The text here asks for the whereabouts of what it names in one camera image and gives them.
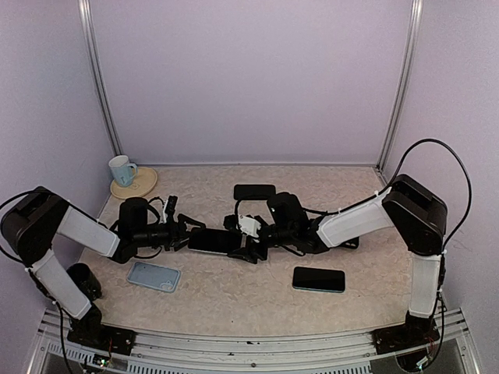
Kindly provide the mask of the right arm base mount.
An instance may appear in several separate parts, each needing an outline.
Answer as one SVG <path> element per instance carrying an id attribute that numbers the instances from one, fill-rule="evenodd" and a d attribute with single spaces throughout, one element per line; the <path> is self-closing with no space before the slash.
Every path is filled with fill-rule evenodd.
<path id="1" fill-rule="evenodd" d="M 435 312 L 427 318 L 412 316 L 407 312 L 404 323 L 374 330 L 372 337 L 376 353 L 383 355 L 439 340 L 441 335 L 434 316 Z"/>

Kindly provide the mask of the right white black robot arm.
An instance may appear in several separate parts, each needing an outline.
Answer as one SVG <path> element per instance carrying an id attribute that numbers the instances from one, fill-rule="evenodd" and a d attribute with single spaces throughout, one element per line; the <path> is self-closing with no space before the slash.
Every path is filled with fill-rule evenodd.
<path id="1" fill-rule="evenodd" d="M 276 192 L 273 185 L 236 185 L 234 197 L 264 201 L 273 224 L 261 217 L 234 212 L 224 219 L 225 229 L 246 237 L 246 245 L 231 256 L 255 263 L 270 247 L 297 248 L 299 254 L 320 254 L 337 247 L 357 247 L 361 236 L 394 228 L 412 253 L 412 288 L 408 314 L 399 340 L 414 346 L 430 330 L 429 319 L 442 284 L 444 236 L 448 209 L 442 199 L 408 175 L 399 175 L 381 191 L 334 212 L 316 212 L 310 218 L 298 197 Z"/>

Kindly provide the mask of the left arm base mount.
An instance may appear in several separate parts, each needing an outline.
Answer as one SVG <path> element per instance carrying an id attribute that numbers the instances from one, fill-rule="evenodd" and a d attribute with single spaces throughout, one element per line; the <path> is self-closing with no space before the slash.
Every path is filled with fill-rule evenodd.
<path id="1" fill-rule="evenodd" d="M 102 313 L 94 305 L 80 319 L 70 316 L 67 339 L 85 347 L 107 351 L 111 354 L 130 356 L 136 340 L 134 330 L 102 323 Z"/>

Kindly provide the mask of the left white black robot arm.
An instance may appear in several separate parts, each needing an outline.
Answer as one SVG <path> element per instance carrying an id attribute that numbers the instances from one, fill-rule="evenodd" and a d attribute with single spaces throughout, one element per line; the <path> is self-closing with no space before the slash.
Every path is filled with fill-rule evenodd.
<path id="1" fill-rule="evenodd" d="M 69 276 L 54 245 L 66 241 L 120 264 L 137 257 L 142 248 L 178 250 L 188 242 L 192 228 L 205 225 L 176 213 L 177 200 L 169 196 L 159 210 L 152 199 L 125 199 L 115 223 L 106 226 L 68 199 L 38 186 L 2 202 L 1 235 L 13 251 L 11 259 L 25 267 L 60 309 L 80 321 L 80 336 L 99 347 L 108 340 L 109 330 L 90 316 L 98 310 Z"/>

